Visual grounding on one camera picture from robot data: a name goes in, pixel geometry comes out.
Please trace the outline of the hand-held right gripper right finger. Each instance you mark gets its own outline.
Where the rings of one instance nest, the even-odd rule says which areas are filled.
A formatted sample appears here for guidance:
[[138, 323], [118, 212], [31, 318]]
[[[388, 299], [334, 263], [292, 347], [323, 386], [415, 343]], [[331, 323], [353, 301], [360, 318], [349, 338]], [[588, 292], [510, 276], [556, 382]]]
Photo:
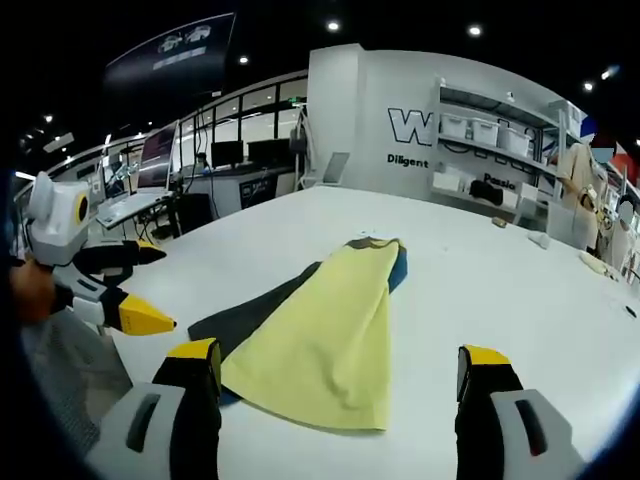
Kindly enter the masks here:
[[523, 387], [502, 353], [459, 347], [456, 400], [458, 479], [573, 479], [582, 471], [570, 423]]

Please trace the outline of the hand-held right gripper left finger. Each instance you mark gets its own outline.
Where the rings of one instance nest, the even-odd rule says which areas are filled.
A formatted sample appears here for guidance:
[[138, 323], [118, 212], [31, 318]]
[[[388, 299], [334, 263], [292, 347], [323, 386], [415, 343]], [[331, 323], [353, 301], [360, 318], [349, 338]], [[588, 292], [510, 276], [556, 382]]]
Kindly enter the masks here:
[[217, 479], [220, 394], [218, 340], [175, 347], [103, 417], [87, 463], [101, 479]]

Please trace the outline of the person's left hand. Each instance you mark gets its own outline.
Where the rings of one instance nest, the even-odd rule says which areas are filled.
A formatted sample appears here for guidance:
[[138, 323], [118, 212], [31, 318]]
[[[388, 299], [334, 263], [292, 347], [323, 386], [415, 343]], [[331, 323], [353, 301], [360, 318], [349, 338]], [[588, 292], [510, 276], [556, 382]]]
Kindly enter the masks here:
[[12, 267], [9, 279], [19, 321], [33, 325], [46, 320], [55, 301], [51, 273], [29, 259], [20, 266]]

